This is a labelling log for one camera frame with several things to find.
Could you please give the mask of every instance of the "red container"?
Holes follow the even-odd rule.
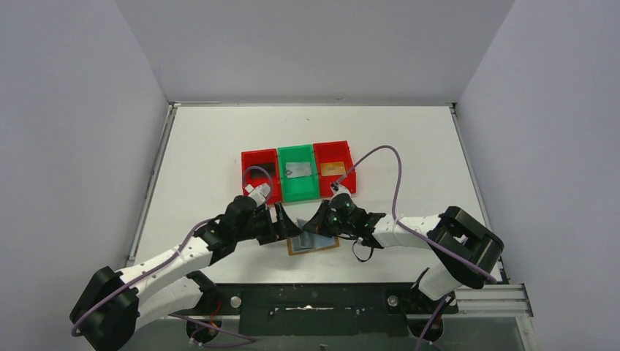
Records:
[[[271,191],[271,198],[268,204],[271,205],[276,202],[282,201],[282,187],[280,184],[280,168],[278,164],[278,151],[275,148],[269,148],[267,150],[258,151],[246,151],[241,153],[241,174],[250,166],[260,166],[265,168],[271,175],[273,180],[273,190]],[[265,174],[259,170],[250,170],[246,174],[246,184],[252,186],[259,186],[263,183],[269,183]],[[247,195],[248,192],[243,189],[243,194]]]
[[[334,141],[332,143],[317,143],[312,147],[314,148],[314,159],[317,163],[317,172],[319,173],[321,197],[332,197],[333,192],[330,185],[337,181],[344,172],[353,167],[349,143],[346,141]],[[357,182],[355,171],[352,171],[342,181],[342,185],[346,186],[354,194],[358,190]]]

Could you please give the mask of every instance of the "white table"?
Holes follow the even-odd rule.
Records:
[[[223,213],[241,193],[241,152],[348,140],[353,161],[375,146],[400,153],[404,175],[397,211],[407,216],[443,212],[457,205],[483,222],[449,107],[387,106],[180,106],[152,192],[136,262],[178,244],[200,220]],[[358,168],[355,203],[390,212],[396,159],[377,152]],[[285,204],[309,219],[319,200]],[[367,248],[356,246],[362,257]],[[216,283],[411,282],[439,260],[424,249],[375,250],[367,263],[337,249],[289,256],[285,241],[236,251],[203,272]],[[501,280],[499,269],[492,274]]]

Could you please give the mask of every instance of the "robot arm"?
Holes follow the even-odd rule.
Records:
[[[234,252],[239,241],[257,239],[263,245],[301,234],[281,203],[274,206],[276,222],[272,222],[269,209],[262,205],[268,190],[268,185],[263,184],[249,196],[237,196],[224,214],[197,225],[184,245],[120,271],[109,267],[97,271],[69,316],[74,329],[80,331],[77,335],[84,335],[97,351],[118,350],[135,330],[149,322],[215,301],[215,284],[199,272],[201,268]],[[331,200],[322,201],[303,230],[323,236],[349,235],[373,249],[433,249],[442,263],[426,271],[412,287],[425,301],[437,301],[461,285],[481,288],[485,278],[462,261],[490,272],[504,248],[501,240],[460,208],[449,207],[443,214],[396,221],[383,213],[358,208],[343,186],[337,190]],[[426,241],[400,224],[424,234]],[[451,255],[429,246],[428,240]],[[146,275],[171,257],[174,259],[168,264]]]
[[[69,318],[72,334],[85,336],[95,350],[118,350],[141,326],[171,312],[210,301],[215,284],[198,270],[233,253],[237,242],[257,239],[260,245],[301,234],[277,203],[276,222],[264,205],[269,186],[237,196],[226,211],[199,223],[179,246],[139,265],[98,270]]]
[[[358,208],[342,185],[335,184],[334,192],[303,229],[324,236],[345,233],[372,249],[432,249],[441,263],[426,271],[414,288],[433,301],[462,285],[482,288],[486,278],[480,272],[490,273],[504,249],[502,240],[459,207],[433,216],[393,219]]]

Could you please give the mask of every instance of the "cable connector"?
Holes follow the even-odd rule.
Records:
[[[248,190],[248,187],[252,189],[248,191],[248,197],[256,201],[257,205],[262,205],[263,203],[265,203],[265,201],[267,200],[267,196],[271,191],[271,187],[269,186],[269,184],[260,184],[255,188],[248,184],[246,186],[246,191]]]

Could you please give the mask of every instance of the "purple cable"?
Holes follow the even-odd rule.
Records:
[[[252,343],[255,343],[257,341],[256,338],[253,338],[251,336],[247,336],[247,335],[243,335],[243,334],[238,334],[238,333],[235,333],[234,331],[227,331],[227,330],[222,329],[222,328],[214,327],[214,326],[212,326],[212,325],[210,325],[208,323],[205,323],[205,322],[203,322],[201,320],[195,320],[194,318],[191,318],[191,317],[182,316],[182,315],[176,314],[176,313],[172,313],[170,316],[174,317],[174,318],[179,318],[181,320],[186,320],[188,322],[192,322],[192,323],[200,325],[201,327],[204,327],[204,328],[213,329],[214,331],[218,331],[220,333],[228,334],[228,335],[231,335],[231,336],[236,336],[236,337],[238,337],[240,339],[245,339],[246,340],[246,341],[238,342],[238,343],[235,343],[235,344],[224,344],[224,345],[203,344],[202,345],[203,347],[206,347],[208,349],[230,349],[230,348],[233,348],[233,347],[239,347],[239,346],[243,346],[243,345],[252,344]],[[192,338],[194,337],[196,332],[201,331],[201,330],[202,329],[197,330],[194,333],[192,333]]]
[[[445,300],[446,297],[447,297],[447,294],[442,297],[442,300],[439,302],[439,304],[435,308],[435,312],[433,312],[433,314],[431,314],[431,318],[429,318],[428,322],[426,323],[426,325],[424,325],[424,329],[422,329],[422,333],[417,338],[417,342],[415,343],[414,351],[418,351],[420,349],[420,345],[422,345],[422,340],[424,340],[424,336],[426,336],[426,333],[428,332],[428,329],[431,328],[431,325],[433,325],[433,322],[437,318],[437,315],[441,312],[442,307],[446,304],[446,300]]]
[[[267,176],[267,179],[269,180],[269,194],[267,194],[267,197],[265,198],[265,203],[267,203],[269,201],[269,199],[271,199],[271,193],[273,192],[273,180],[271,179],[271,175],[269,175],[269,172],[267,172],[267,170],[263,167],[260,166],[250,166],[248,168],[246,168],[246,170],[243,172],[243,174],[241,175],[241,183],[243,184],[243,187],[245,188],[246,185],[248,185],[248,183],[246,182],[246,174],[248,174],[248,172],[250,170],[259,170],[261,172],[263,172],[265,174],[265,176]]]
[[[185,239],[183,239],[183,242],[181,242],[181,245],[179,245],[178,250],[174,254],[172,254],[172,256],[170,256],[170,258],[168,258],[164,262],[160,263],[156,267],[152,268],[151,270],[146,271],[145,273],[142,273],[138,277],[134,278],[132,281],[125,283],[122,287],[119,287],[118,289],[114,290],[114,292],[112,292],[111,294],[109,294],[108,296],[103,298],[101,301],[99,301],[94,306],[92,306],[91,309],[89,309],[84,314],[82,314],[82,317],[78,318],[77,321],[75,322],[75,324],[71,327],[71,336],[82,336],[82,333],[79,332],[78,329],[80,328],[82,323],[84,323],[86,318],[90,317],[91,314],[93,314],[93,312],[95,312],[99,307],[105,305],[108,301],[110,301],[113,298],[115,298],[118,294],[122,293],[128,287],[131,287],[133,284],[138,283],[139,281],[141,281],[142,279],[146,278],[147,276],[150,276],[151,274],[156,273],[157,271],[159,271],[160,269],[164,268],[166,265],[169,265],[172,261],[174,261],[174,259],[178,257],[179,252],[181,252],[183,249],[185,249],[185,246],[187,246],[187,243],[189,242],[189,239],[192,238],[192,235],[194,235],[194,232],[196,230],[200,229],[203,225],[207,224],[211,220],[212,219],[206,219],[206,220],[196,224],[192,228],[192,230],[189,231],[189,233],[187,234]]]
[[[480,274],[481,276],[484,276],[488,282],[490,282],[492,284],[497,283],[497,280],[492,275],[490,275],[489,272],[483,270],[482,268],[480,268],[477,265],[469,262],[468,260],[465,260],[461,256],[458,256],[454,252],[444,248],[443,246],[441,246],[438,243],[432,241],[431,239],[427,238],[426,236],[418,233],[417,231],[407,227],[405,224],[401,223],[401,221],[398,220],[398,217],[396,216],[396,201],[398,199],[398,191],[401,188],[401,179],[402,179],[402,176],[403,176],[403,164],[401,162],[401,156],[398,154],[398,151],[393,146],[381,145],[381,146],[377,146],[376,148],[373,148],[366,155],[362,156],[362,158],[359,161],[357,161],[353,165],[353,167],[351,167],[345,174],[341,175],[341,177],[338,178],[336,183],[340,184],[340,182],[342,182],[349,175],[349,173],[351,173],[364,159],[366,159],[366,157],[372,155],[375,151],[381,150],[382,148],[389,148],[394,153],[394,155],[396,156],[396,161],[398,162],[398,179],[396,180],[396,189],[394,190],[394,198],[392,199],[392,217],[396,221],[396,224],[399,227],[401,227],[404,230],[406,230],[407,232],[409,232],[409,233],[417,236],[418,238],[422,239],[428,245],[430,245],[430,246],[434,247],[435,249],[438,249],[439,251],[447,254],[448,256],[452,257],[453,259],[459,261],[460,263],[463,263],[467,268],[469,268],[472,271]]]

